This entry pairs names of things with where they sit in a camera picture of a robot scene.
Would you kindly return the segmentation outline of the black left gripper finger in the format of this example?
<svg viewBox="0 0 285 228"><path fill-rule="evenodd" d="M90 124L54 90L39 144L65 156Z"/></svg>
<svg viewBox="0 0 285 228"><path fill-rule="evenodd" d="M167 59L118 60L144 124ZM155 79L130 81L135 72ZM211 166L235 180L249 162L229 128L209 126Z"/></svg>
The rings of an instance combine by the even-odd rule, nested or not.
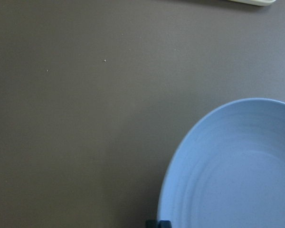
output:
<svg viewBox="0 0 285 228"><path fill-rule="evenodd" d="M168 220L146 220L146 228L172 228L172 224Z"/></svg>

